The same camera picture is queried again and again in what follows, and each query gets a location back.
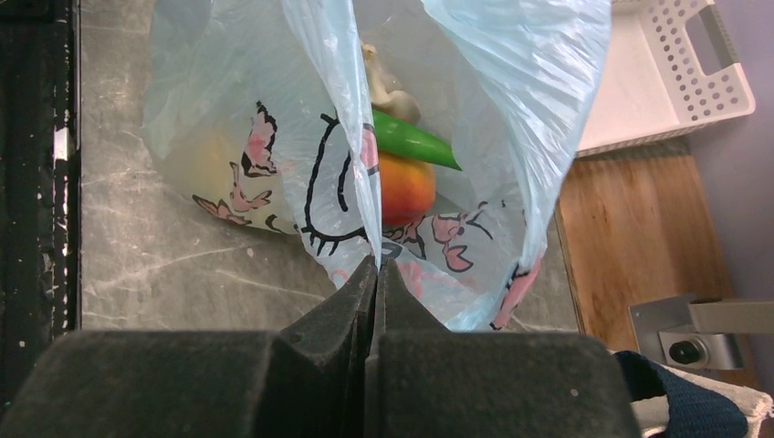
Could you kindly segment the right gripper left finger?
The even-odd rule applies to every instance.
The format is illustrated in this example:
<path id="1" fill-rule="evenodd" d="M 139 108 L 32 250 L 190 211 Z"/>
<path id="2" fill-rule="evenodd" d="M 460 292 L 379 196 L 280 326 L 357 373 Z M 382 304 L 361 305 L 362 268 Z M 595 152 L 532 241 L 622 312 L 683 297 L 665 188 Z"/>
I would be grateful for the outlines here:
<path id="1" fill-rule="evenodd" d="M 367 255 L 339 290 L 282 331 L 294 353 L 286 421 L 294 436 L 361 436 L 377 278 Z"/>

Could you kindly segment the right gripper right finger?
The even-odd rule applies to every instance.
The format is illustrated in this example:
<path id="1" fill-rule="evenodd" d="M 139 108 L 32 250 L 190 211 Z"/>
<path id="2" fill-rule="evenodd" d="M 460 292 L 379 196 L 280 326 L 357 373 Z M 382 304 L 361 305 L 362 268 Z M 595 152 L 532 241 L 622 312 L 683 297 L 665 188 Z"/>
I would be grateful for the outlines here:
<path id="1" fill-rule="evenodd" d="M 370 345 L 370 436 L 417 436 L 413 425 L 431 399 L 427 355 L 421 336 L 442 337 L 448 330 L 409 291 L 395 260 L 386 258 L 374 297 Z"/>

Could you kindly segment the green chili pepper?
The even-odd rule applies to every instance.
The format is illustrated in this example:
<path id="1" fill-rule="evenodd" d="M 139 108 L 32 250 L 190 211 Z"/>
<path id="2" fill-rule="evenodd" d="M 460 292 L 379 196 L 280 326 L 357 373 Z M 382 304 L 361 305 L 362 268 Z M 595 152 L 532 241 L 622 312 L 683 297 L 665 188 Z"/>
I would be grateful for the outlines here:
<path id="1" fill-rule="evenodd" d="M 379 151 L 461 171 L 446 141 L 378 110 L 372 112 L 372 118 Z"/>

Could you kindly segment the light blue plastic grocery bag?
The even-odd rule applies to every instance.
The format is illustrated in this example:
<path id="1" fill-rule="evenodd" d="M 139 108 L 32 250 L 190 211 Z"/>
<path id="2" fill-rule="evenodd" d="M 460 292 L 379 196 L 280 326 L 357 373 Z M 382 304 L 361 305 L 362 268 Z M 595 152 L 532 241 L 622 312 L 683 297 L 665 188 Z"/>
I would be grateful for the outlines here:
<path id="1" fill-rule="evenodd" d="M 502 329 L 531 288 L 612 36 L 609 1 L 159 1 L 143 139 L 158 167 L 218 130 L 281 178 L 293 232 L 341 287 L 391 258 L 455 331 Z M 417 101 L 430 211 L 382 223 L 361 42 Z"/>

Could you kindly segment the beige canvas tote bag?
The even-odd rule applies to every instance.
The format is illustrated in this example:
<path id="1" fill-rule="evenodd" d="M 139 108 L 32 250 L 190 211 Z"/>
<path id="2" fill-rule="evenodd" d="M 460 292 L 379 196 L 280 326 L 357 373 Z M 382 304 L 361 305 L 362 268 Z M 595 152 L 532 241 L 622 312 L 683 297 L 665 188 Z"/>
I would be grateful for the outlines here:
<path id="1" fill-rule="evenodd" d="M 616 351 L 642 437 L 758 437 L 772 397 Z"/>

